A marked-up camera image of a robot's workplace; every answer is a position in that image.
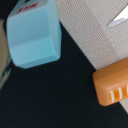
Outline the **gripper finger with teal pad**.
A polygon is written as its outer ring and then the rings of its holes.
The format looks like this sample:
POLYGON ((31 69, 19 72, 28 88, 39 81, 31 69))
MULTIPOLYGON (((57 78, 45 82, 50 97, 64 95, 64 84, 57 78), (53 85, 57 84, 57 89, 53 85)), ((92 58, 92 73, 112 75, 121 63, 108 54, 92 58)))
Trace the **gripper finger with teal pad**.
POLYGON ((9 52, 7 36, 4 31, 4 20, 0 19, 0 89, 8 79, 11 70, 9 64, 11 62, 11 56, 9 52))

